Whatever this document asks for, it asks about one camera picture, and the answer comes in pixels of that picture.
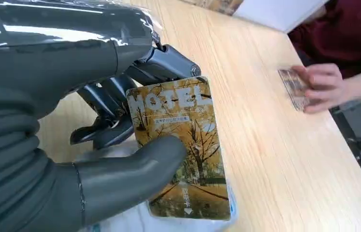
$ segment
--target robotic hand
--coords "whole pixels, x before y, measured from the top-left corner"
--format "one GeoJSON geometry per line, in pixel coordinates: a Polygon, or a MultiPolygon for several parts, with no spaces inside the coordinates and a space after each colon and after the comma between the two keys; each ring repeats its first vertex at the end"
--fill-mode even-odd
{"type": "Polygon", "coordinates": [[[128,158],[53,163],[35,133],[37,119],[61,98],[78,91],[97,112],[71,143],[100,149],[133,133],[125,98],[131,78],[149,85],[199,75],[196,64],[160,44],[139,9],[0,0],[0,232],[77,231],[147,200],[183,162],[186,149],[168,136],[128,158]]]}

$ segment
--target human finger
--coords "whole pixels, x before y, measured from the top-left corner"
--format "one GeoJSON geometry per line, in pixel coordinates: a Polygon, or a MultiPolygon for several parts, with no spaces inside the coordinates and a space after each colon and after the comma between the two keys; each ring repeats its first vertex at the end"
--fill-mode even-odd
{"type": "Polygon", "coordinates": [[[309,75],[313,74],[331,74],[341,76],[340,69],[336,64],[313,64],[307,67],[309,75]]]}
{"type": "Polygon", "coordinates": [[[334,107],[334,104],[331,101],[322,101],[315,105],[308,105],[304,108],[304,113],[306,114],[315,114],[318,112],[326,111],[334,107]]]}
{"type": "Polygon", "coordinates": [[[305,91],[304,95],[308,99],[329,100],[329,99],[335,98],[336,90],[312,90],[312,89],[308,89],[308,90],[305,91]]]}
{"type": "Polygon", "coordinates": [[[339,81],[342,81],[342,79],[339,79],[336,76],[321,75],[321,74],[311,74],[309,80],[312,86],[331,86],[331,87],[338,86],[339,81]]]}
{"type": "Polygon", "coordinates": [[[294,65],[291,67],[298,76],[307,84],[310,84],[310,75],[308,75],[307,68],[301,65],[294,65]]]}

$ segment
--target person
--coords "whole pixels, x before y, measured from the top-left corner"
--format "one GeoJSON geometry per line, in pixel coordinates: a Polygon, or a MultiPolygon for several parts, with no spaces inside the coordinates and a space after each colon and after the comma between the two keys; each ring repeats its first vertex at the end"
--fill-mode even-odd
{"type": "Polygon", "coordinates": [[[331,0],[289,33],[303,66],[293,66],[309,85],[317,113],[361,99],[361,0],[331,0]]]}

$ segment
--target small card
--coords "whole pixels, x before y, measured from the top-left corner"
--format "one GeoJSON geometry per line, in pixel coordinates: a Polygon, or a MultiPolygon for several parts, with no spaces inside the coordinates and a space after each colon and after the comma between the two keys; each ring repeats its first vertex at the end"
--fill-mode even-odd
{"type": "Polygon", "coordinates": [[[278,70],[278,73],[280,74],[281,80],[286,87],[294,108],[298,111],[303,111],[304,107],[310,104],[310,100],[303,94],[307,85],[300,79],[294,70],[280,69],[278,70]]]}
{"type": "Polygon", "coordinates": [[[139,147],[171,134],[188,155],[171,182],[149,200],[158,217],[230,219],[231,209],[212,94],[205,77],[129,89],[139,147]]]}
{"type": "Polygon", "coordinates": [[[191,3],[196,6],[207,8],[212,11],[217,11],[226,15],[233,15],[243,0],[181,0],[191,3]]]}

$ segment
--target wooden table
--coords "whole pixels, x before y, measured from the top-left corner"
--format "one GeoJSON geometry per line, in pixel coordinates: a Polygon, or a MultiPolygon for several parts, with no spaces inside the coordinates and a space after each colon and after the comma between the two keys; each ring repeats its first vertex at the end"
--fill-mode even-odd
{"type": "MultiPolygon", "coordinates": [[[[287,35],[176,0],[132,0],[164,23],[164,43],[211,81],[226,175],[239,219],[232,231],[361,231],[361,169],[328,112],[291,105],[277,73],[300,64],[287,35]]],[[[71,161],[91,144],[70,133],[95,114],[76,95],[41,121],[41,147],[71,161]]]]}

